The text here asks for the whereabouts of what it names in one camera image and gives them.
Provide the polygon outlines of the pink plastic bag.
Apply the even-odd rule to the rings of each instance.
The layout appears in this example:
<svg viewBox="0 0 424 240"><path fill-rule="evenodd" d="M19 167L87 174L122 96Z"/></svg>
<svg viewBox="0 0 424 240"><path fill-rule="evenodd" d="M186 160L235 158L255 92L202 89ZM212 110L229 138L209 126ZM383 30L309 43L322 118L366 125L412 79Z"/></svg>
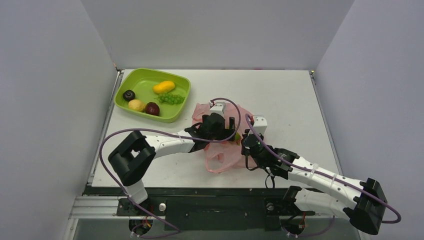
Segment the pink plastic bag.
<svg viewBox="0 0 424 240"><path fill-rule="evenodd" d="M245 133L245 130L248 129L248 124L245 119L245 115L253 115L250 111L245 108L237 105L241 113L241 125L237 130L237 133ZM197 103L192 118L192 124L197 124L202 122L202 116L209 114L210 105L208 103L200 104ZM229 102L225 102L224 118L226 120L229 117L235 118L235 126L237 126L239 117L236 108ZM226 141L221 143L209 143L204 149L205 153L205 167L208 172L211 173L222 173L233 168L245 168L246 167L246 157L242 155L242 146L237 145L233 141ZM252 157L248 157L247 166L251 168L257 167L257 164L254 162Z"/></svg>

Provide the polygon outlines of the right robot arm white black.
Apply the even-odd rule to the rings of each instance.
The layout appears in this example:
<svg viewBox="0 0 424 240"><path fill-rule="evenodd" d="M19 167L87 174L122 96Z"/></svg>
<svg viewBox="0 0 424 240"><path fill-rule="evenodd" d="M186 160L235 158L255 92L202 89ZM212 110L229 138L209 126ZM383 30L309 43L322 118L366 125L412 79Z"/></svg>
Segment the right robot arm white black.
<svg viewBox="0 0 424 240"><path fill-rule="evenodd" d="M292 186L282 199L283 209L294 214L315 212L346 219L357 230L377 235L388 208L381 184L372 178L358 180L342 176L284 148L266 145L261 135L244 134L242 153L271 177L281 177L312 187Z"/></svg>

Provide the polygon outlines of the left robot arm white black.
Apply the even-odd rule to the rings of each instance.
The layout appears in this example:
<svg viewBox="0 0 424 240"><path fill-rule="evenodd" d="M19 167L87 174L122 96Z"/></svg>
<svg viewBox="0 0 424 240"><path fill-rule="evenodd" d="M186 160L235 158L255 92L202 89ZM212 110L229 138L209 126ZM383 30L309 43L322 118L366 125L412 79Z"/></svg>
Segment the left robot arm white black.
<svg viewBox="0 0 424 240"><path fill-rule="evenodd" d="M142 178L154 159L197 152L217 141L234 141L237 124L235 117L225 119L213 112L203 115L201 122L170 136L158 130L154 135L143 135L140 130L132 130L107 157L131 200L129 208L136 215L143 215L149 210L148 194Z"/></svg>

